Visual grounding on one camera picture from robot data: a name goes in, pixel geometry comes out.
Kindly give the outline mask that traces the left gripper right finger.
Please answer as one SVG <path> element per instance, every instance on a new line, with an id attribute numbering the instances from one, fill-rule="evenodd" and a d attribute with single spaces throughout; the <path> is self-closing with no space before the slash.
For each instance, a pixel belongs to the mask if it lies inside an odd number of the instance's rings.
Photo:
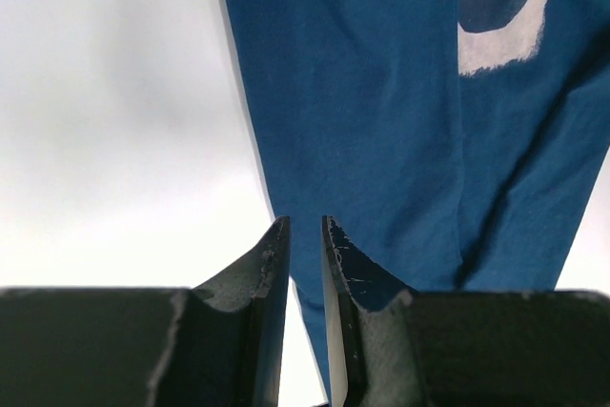
<path id="1" fill-rule="evenodd" d="M 321 233 L 332 405 L 608 404 L 606 295 L 419 292 Z"/>

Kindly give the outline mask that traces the navy blue t shirt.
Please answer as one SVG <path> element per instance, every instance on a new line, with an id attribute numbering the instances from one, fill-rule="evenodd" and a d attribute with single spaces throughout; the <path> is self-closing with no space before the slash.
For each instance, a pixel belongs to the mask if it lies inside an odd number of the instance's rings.
<path id="1" fill-rule="evenodd" d="M 609 149 L 609 0 L 225 0 L 331 402 L 324 217 L 419 292 L 556 292 Z"/>

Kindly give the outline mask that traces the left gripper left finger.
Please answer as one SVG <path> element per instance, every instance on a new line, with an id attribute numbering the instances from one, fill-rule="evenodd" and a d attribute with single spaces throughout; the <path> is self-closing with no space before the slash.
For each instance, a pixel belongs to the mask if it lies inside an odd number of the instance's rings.
<path id="1" fill-rule="evenodd" d="M 192 288 L 8 288 L 5 406 L 275 406 L 290 221 Z"/>

